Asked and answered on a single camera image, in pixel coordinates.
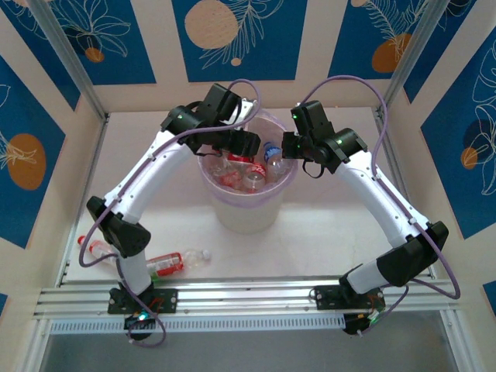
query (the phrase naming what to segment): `cable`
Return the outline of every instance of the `cable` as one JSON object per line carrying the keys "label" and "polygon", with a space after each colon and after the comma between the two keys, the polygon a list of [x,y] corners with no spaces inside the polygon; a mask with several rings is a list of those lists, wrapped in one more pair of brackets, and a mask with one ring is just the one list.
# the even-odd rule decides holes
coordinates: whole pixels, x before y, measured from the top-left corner
{"label": "cable", "polygon": [[[328,83],[329,81],[334,81],[334,80],[353,80],[353,81],[359,81],[360,83],[362,83],[362,84],[366,85],[368,88],[370,88],[371,91],[379,99],[379,102],[381,103],[381,107],[382,107],[382,110],[383,110],[384,117],[383,117],[383,127],[382,127],[382,130],[381,130],[381,134],[379,135],[379,139],[377,140],[377,142],[375,144],[375,147],[374,147],[374,150],[372,151],[372,160],[370,162],[371,163],[371,168],[372,168],[372,174],[377,179],[377,182],[379,183],[379,185],[383,188],[384,191],[386,191],[386,193],[389,195],[389,197],[391,199],[393,199],[394,203],[401,209],[401,211],[406,215],[406,217],[408,219],[413,219],[413,215],[403,205],[403,203],[401,203],[401,201],[394,194],[394,192],[380,178],[377,178],[377,168],[376,168],[376,166],[377,166],[377,155],[379,154],[379,150],[381,149],[381,145],[384,142],[384,138],[385,138],[386,132],[388,130],[388,119],[389,119],[389,117],[388,117],[388,106],[386,105],[386,102],[384,101],[384,98],[382,97],[382,94],[371,83],[369,83],[368,81],[366,81],[366,80],[364,80],[364,79],[362,79],[360,77],[353,76],[353,75],[336,75],[336,76],[328,77],[324,81],[322,81],[319,84],[317,84],[310,91],[310,93],[308,93],[307,96],[305,98],[303,98],[303,100],[301,101],[301,103],[307,102],[308,99],[317,91],[317,89],[319,89],[320,87],[322,87],[324,84]],[[451,283],[453,284],[455,293],[453,294],[453,293],[446,292],[443,289],[435,286],[434,284],[428,283],[426,281],[422,281],[420,279],[413,278],[412,281],[414,281],[415,283],[423,284],[423,285],[425,285],[425,286],[433,289],[434,291],[437,291],[440,294],[445,295],[448,298],[452,298],[453,300],[457,300],[458,298],[460,298],[460,295],[461,295],[461,293],[460,293],[460,286],[458,285],[458,281],[455,278],[455,274],[453,273],[453,270],[451,269],[451,266],[448,264],[448,261],[444,257],[443,253],[441,252],[441,250],[437,246],[436,242],[434,242],[434,240],[432,240],[432,238],[429,236],[429,234],[417,222],[414,223],[413,226],[422,234],[422,236],[429,243],[429,245],[432,247],[432,249],[434,250],[434,252],[436,252],[437,257],[439,258],[439,260],[443,264],[446,272],[448,273],[449,279],[451,280]],[[385,316],[387,316],[388,314],[390,314],[391,311],[392,311],[392,309],[396,308],[396,306],[398,306],[398,304],[401,301],[403,301],[403,298],[405,298],[405,296],[406,296],[407,293],[408,293],[408,285],[405,286],[405,293],[390,307],[390,309],[388,309],[384,313],[384,315],[381,318],[384,318]]]}
{"label": "cable", "polygon": [[[251,111],[251,113],[245,119],[243,119],[241,122],[238,122],[237,124],[231,124],[231,125],[228,125],[228,126],[216,126],[216,127],[212,127],[212,128],[198,128],[198,129],[187,130],[187,131],[185,131],[183,133],[180,133],[180,134],[174,136],[173,138],[169,139],[162,146],[159,146],[152,153],[152,156],[151,157],[159,157],[159,155],[165,149],[167,149],[171,144],[176,143],[178,140],[180,140],[181,138],[183,138],[185,136],[190,136],[191,134],[197,134],[197,133],[221,132],[221,131],[225,131],[225,130],[231,130],[231,129],[239,128],[240,126],[246,125],[260,111],[260,107],[261,107],[261,96],[260,96],[260,90],[258,89],[258,87],[255,86],[255,84],[252,81],[249,81],[247,79],[237,79],[237,80],[233,81],[231,84],[229,84],[228,89],[230,90],[233,86],[235,86],[236,84],[240,84],[240,83],[250,85],[253,88],[253,90],[255,91],[255,95],[257,97],[257,106]],[[162,344],[164,342],[165,335],[166,335],[164,323],[160,320],[159,316],[155,312],[152,312],[151,309],[148,308],[148,306],[146,306],[140,300],[140,298],[138,297],[138,295],[135,294],[131,290],[131,288],[129,287],[129,285],[127,284],[126,279],[124,278],[124,275],[123,275],[121,266],[120,266],[120,262],[119,262],[119,260],[121,258],[120,255],[118,255],[116,253],[106,254],[106,255],[98,258],[97,260],[94,260],[94,261],[92,261],[90,263],[85,263],[85,261],[84,261],[84,252],[86,251],[86,247],[88,246],[88,243],[89,243],[90,238],[93,235],[93,233],[100,226],[100,224],[105,219],[105,217],[110,213],[110,211],[115,207],[115,205],[120,201],[121,197],[126,193],[126,190],[131,186],[131,184],[133,184],[133,182],[139,177],[139,175],[141,174],[141,172],[143,172],[143,170],[151,162],[152,162],[152,159],[146,158],[141,163],[141,165],[138,167],[138,169],[136,169],[136,171],[129,177],[128,181],[121,187],[121,189],[120,189],[119,193],[117,194],[116,198],[108,205],[108,207],[103,211],[103,213],[96,219],[96,221],[93,224],[93,226],[89,229],[88,234],[86,234],[86,237],[84,238],[84,241],[81,244],[81,250],[79,251],[79,264],[82,267],[91,267],[91,266],[94,266],[94,265],[98,264],[99,262],[102,262],[103,260],[105,260],[105,259],[107,259],[109,257],[117,257],[117,260],[116,260],[117,272],[119,273],[119,279],[120,279],[120,281],[122,283],[122,286],[129,292],[129,294],[131,295],[131,297],[133,297],[133,299],[136,302],[138,302],[138,304],[146,312],[148,312],[151,316],[153,316],[153,318],[157,321],[157,323],[159,324],[159,326],[163,330],[163,336],[162,336],[162,339],[160,341],[158,341],[157,343],[154,343],[154,344],[147,344],[147,343],[138,343],[137,341],[131,339],[131,329],[129,329],[128,335],[127,335],[129,337],[129,342],[132,343],[133,345],[141,346],[141,347],[155,347],[155,346],[159,346],[160,344]]]}

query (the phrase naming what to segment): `plastic bucket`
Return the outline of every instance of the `plastic bucket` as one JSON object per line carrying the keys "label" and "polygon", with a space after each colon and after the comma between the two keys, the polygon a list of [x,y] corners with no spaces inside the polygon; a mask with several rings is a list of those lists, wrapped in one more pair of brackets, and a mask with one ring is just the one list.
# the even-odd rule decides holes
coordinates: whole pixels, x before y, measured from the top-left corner
{"label": "plastic bucket", "polygon": [[[267,141],[281,143],[286,130],[277,118],[261,110],[245,130],[254,132],[261,139],[261,146]],[[272,225],[281,209],[283,191],[295,179],[298,171],[296,160],[290,171],[277,183],[267,184],[256,194],[246,195],[218,184],[207,169],[213,157],[199,157],[198,165],[205,186],[211,193],[212,205],[219,221],[228,229],[244,234],[257,233]]]}

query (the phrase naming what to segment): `translucent bucket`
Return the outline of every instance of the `translucent bucket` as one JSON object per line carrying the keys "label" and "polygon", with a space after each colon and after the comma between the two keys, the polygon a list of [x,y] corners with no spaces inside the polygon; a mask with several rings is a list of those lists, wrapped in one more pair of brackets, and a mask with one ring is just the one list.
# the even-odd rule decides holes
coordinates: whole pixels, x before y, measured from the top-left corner
{"label": "translucent bucket", "polygon": [[[246,124],[245,129],[259,135],[261,146],[271,140],[280,146],[286,130],[284,124],[263,110]],[[213,157],[199,157],[198,165],[219,221],[228,229],[243,234],[257,233],[272,225],[281,209],[283,191],[295,179],[296,160],[289,160],[291,169],[278,182],[267,184],[251,195],[218,184],[207,171],[209,162],[213,160]]]}

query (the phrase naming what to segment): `white floor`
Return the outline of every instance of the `white floor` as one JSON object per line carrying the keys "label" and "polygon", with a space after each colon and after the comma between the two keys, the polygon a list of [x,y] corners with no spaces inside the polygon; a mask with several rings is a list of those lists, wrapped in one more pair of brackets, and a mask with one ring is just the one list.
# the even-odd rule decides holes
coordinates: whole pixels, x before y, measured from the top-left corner
{"label": "white floor", "polygon": [[[268,111],[293,130],[289,109]],[[328,108],[326,112],[336,130],[355,129],[370,148],[374,146],[378,133],[370,108]],[[126,176],[151,144],[166,114],[111,115],[90,195],[102,197]],[[378,162],[389,176],[382,151]],[[92,222],[85,211],[78,235],[84,235]],[[152,233],[147,258],[187,249],[212,252],[209,266],[176,277],[340,275],[390,249],[381,228],[356,195],[328,172],[314,180],[300,170],[284,193],[277,221],[264,232],[244,236],[230,232],[217,220],[197,160],[191,159],[163,186],[140,223]],[[102,235],[97,232],[94,238]],[[75,246],[66,283],[117,278],[115,268],[103,263],[89,269],[80,267],[78,253]]]}

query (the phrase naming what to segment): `purple cable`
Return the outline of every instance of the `purple cable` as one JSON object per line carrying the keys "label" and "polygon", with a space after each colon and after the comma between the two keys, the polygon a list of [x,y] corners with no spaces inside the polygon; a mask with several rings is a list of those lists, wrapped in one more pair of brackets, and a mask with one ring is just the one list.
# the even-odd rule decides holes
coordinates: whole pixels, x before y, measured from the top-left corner
{"label": "purple cable", "polygon": [[[381,106],[382,106],[382,109],[383,109],[383,114],[384,114],[384,117],[383,117],[384,124],[383,124],[382,130],[381,130],[381,134],[379,135],[379,139],[377,140],[377,143],[375,144],[374,150],[372,151],[372,160],[371,160],[372,174],[374,175],[374,177],[376,177],[377,176],[377,168],[376,168],[376,166],[377,166],[377,155],[379,154],[379,150],[381,149],[381,145],[384,142],[384,138],[385,138],[386,132],[388,130],[388,119],[389,119],[389,116],[388,116],[388,106],[386,105],[386,102],[384,101],[384,98],[382,97],[382,94],[371,83],[369,83],[368,81],[366,81],[366,80],[364,80],[364,79],[362,79],[360,77],[353,76],[353,75],[336,75],[336,76],[328,77],[324,81],[322,81],[319,84],[317,84],[310,91],[310,93],[308,93],[307,96],[305,98],[303,98],[303,101],[301,101],[301,103],[307,102],[308,99],[317,91],[317,89],[319,89],[320,87],[322,87],[325,83],[327,83],[329,81],[334,81],[334,80],[354,80],[354,81],[359,81],[360,83],[365,84],[368,88],[370,88],[372,90],[372,92],[377,96],[377,98],[379,98],[379,102],[381,103]],[[408,219],[413,219],[413,215],[401,203],[401,201],[394,194],[394,192],[380,178],[378,178],[377,181],[378,181],[379,185],[384,189],[384,191],[386,191],[386,193],[391,197],[391,199],[393,199],[394,203],[403,211],[403,213],[406,215],[406,217]],[[432,249],[434,250],[434,252],[436,252],[439,260],[441,261],[441,263],[443,264],[446,272],[448,273],[449,279],[451,280],[451,283],[453,284],[453,287],[455,289],[455,293],[452,294],[452,293],[446,292],[443,289],[435,286],[434,284],[430,284],[430,283],[428,283],[426,281],[422,281],[420,279],[413,278],[412,281],[414,281],[415,283],[423,284],[423,285],[425,285],[425,286],[433,289],[434,291],[437,291],[440,294],[445,295],[448,298],[452,298],[454,300],[457,300],[458,298],[460,298],[460,295],[461,295],[461,293],[460,293],[460,286],[458,285],[458,281],[455,278],[455,274],[453,273],[453,270],[451,269],[451,266],[448,264],[448,261],[444,257],[443,253],[441,252],[441,250],[439,249],[439,247],[436,245],[436,243],[434,242],[434,240],[432,240],[432,238],[429,236],[429,234],[417,222],[415,222],[413,224],[413,226],[422,234],[422,236],[429,243],[429,245],[432,247]],[[384,318],[385,316],[389,315],[391,313],[391,311],[394,308],[396,308],[396,306],[398,306],[401,301],[403,301],[403,298],[405,298],[406,294],[408,293],[408,286],[405,286],[405,287],[406,287],[405,288],[405,293],[384,313],[383,316],[381,316],[381,318]]]}
{"label": "purple cable", "polygon": [[[173,138],[169,139],[166,143],[164,143],[162,146],[158,147],[152,153],[153,157],[159,157],[159,155],[160,155],[160,153],[162,151],[164,151],[171,144],[176,143],[178,140],[180,140],[181,138],[183,138],[185,136],[190,136],[191,134],[196,134],[196,133],[221,132],[221,131],[224,131],[224,130],[231,130],[231,129],[239,128],[240,126],[244,126],[251,119],[253,119],[255,117],[255,115],[260,111],[260,107],[261,107],[260,91],[259,91],[259,89],[257,88],[257,86],[255,86],[255,84],[252,81],[249,81],[247,79],[238,79],[238,80],[233,81],[231,84],[229,84],[228,89],[231,89],[234,85],[239,84],[239,83],[244,83],[244,84],[250,85],[253,88],[253,90],[255,91],[255,95],[257,96],[257,106],[255,107],[254,110],[252,110],[252,112],[244,120],[242,120],[241,122],[238,122],[237,124],[231,124],[229,126],[216,126],[216,127],[212,127],[212,128],[199,128],[199,129],[190,129],[190,130],[187,130],[187,131],[185,131],[183,133],[178,134],[177,136],[174,136]],[[131,295],[131,297],[133,297],[133,299],[136,302],[138,302],[139,306],[141,306],[148,314],[150,314],[151,316],[153,316],[153,318],[157,321],[157,323],[159,324],[159,326],[163,330],[162,339],[160,341],[158,341],[157,343],[153,343],[153,344],[147,344],[147,343],[138,343],[137,341],[135,341],[134,339],[132,339],[131,338],[131,329],[129,329],[128,330],[128,334],[127,334],[127,336],[129,337],[129,341],[133,345],[141,346],[141,347],[156,347],[156,346],[159,346],[160,344],[162,344],[164,342],[165,335],[166,335],[164,323],[160,320],[159,316],[155,312],[152,312],[152,310],[148,306],[146,306],[140,300],[140,298],[138,297],[138,295],[135,294],[131,290],[131,288],[129,287],[129,285],[127,284],[126,279],[124,278],[123,272],[122,272],[121,267],[120,267],[119,255],[117,255],[116,253],[110,253],[110,254],[104,255],[104,256],[102,256],[102,257],[98,258],[97,260],[94,260],[94,261],[92,261],[90,263],[85,263],[85,261],[84,261],[84,252],[86,251],[86,247],[88,246],[88,243],[89,243],[90,238],[93,235],[93,233],[100,226],[100,224],[105,219],[105,217],[110,213],[110,211],[112,210],[112,208],[114,208],[115,205],[119,202],[120,198],[126,193],[126,190],[131,186],[131,184],[133,184],[133,182],[139,177],[139,175],[141,174],[141,172],[143,172],[143,170],[148,166],[148,164],[151,161],[152,161],[152,159],[150,159],[150,158],[145,159],[142,162],[142,164],[138,167],[138,169],[136,169],[136,171],[131,175],[131,177],[129,177],[129,180],[122,186],[121,190],[117,194],[117,198],[114,199],[108,205],[108,207],[103,211],[103,213],[96,219],[96,221],[93,224],[93,226],[88,230],[88,234],[86,234],[86,237],[84,238],[84,241],[81,244],[81,250],[79,252],[79,264],[82,267],[91,267],[91,266],[94,266],[94,265],[98,264],[99,262],[102,262],[103,260],[105,260],[105,259],[107,259],[109,257],[117,257],[117,260],[116,260],[117,272],[119,274],[119,277],[120,277],[120,281],[122,283],[122,286],[124,286],[124,288],[129,292],[129,294]]]}

